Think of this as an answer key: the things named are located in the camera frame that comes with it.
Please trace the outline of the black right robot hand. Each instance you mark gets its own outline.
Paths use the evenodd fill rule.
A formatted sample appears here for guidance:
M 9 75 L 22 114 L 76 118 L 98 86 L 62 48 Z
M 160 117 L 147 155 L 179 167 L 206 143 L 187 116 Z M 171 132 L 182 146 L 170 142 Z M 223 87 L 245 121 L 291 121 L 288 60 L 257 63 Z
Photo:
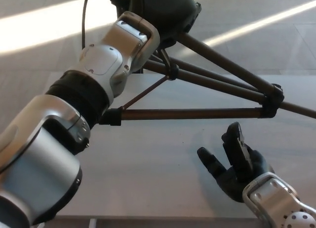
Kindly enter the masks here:
M 245 143 L 239 122 L 230 124 L 221 139 L 230 168 L 225 168 L 216 156 L 204 147 L 197 150 L 197 155 L 219 188 L 230 199 L 243 203 L 242 193 L 245 187 L 262 174 L 273 173 L 274 169 L 259 151 Z

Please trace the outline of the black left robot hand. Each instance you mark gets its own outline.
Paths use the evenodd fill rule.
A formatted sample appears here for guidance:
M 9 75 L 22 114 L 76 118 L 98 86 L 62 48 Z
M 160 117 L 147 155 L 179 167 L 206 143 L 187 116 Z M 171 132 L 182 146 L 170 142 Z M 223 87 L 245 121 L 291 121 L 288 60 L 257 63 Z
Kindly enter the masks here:
M 181 33 L 188 33 L 201 12 L 196 0 L 130 0 L 129 11 L 151 23 L 160 36 L 160 49 L 176 44 Z

